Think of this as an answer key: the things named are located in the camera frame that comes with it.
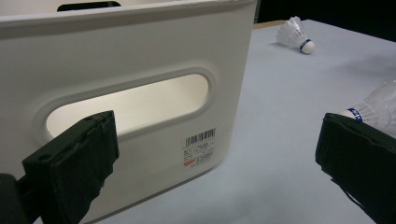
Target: blue band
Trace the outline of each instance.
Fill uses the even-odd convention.
[[[303,47],[304,47],[308,42],[310,42],[310,41],[311,41],[310,39],[306,39],[306,40],[303,42],[303,44],[301,44],[300,50],[303,50]]]
[[[353,114],[353,116],[355,116],[356,120],[363,121],[363,118],[361,117],[361,113],[359,113],[359,111],[354,108],[349,108],[348,110]]]

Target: barcode sticker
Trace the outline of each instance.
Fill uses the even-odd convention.
[[[215,149],[216,129],[195,134],[183,140],[183,164],[195,167],[210,160]]]

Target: shuttlecock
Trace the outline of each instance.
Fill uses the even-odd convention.
[[[299,17],[291,17],[277,31],[276,41],[290,48],[299,49],[304,54],[311,54],[315,43],[304,33],[303,24]]]
[[[396,137],[396,80],[385,82],[363,102],[339,113]]]

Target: plastic box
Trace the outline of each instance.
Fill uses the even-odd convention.
[[[256,1],[141,2],[0,6],[1,173],[23,176],[53,136],[115,111],[120,158],[84,221],[208,171],[230,144]]]

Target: white table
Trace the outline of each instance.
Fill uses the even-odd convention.
[[[374,223],[315,162],[322,118],[396,78],[396,43],[303,21],[312,55],[254,30],[225,161],[100,224]]]

